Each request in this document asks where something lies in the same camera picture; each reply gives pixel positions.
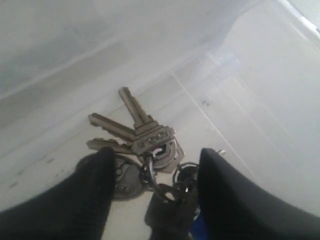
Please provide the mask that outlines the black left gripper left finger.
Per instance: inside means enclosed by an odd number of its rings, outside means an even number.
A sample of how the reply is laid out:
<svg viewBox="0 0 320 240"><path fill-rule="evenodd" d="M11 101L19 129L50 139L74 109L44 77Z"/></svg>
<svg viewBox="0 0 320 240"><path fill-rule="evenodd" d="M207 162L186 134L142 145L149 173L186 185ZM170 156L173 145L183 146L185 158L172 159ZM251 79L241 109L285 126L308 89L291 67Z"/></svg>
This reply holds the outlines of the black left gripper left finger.
<svg viewBox="0 0 320 240"><path fill-rule="evenodd" d="M74 173L0 213L2 240L100 240L116 185L116 156L105 147L83 157Z"/></svg>

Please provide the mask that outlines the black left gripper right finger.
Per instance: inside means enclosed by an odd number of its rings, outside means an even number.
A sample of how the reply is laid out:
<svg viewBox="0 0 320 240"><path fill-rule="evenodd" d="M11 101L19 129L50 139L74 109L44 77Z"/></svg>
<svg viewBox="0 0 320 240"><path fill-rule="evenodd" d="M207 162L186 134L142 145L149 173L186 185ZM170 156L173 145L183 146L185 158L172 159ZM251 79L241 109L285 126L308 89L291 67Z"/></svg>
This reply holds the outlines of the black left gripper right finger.
<svg viewBox="0 0 320 240"><path fill-rule="evenodd" d="M318 240L320 218L267 192L212 148L200 152L198 201L209 240Z"/></svg>

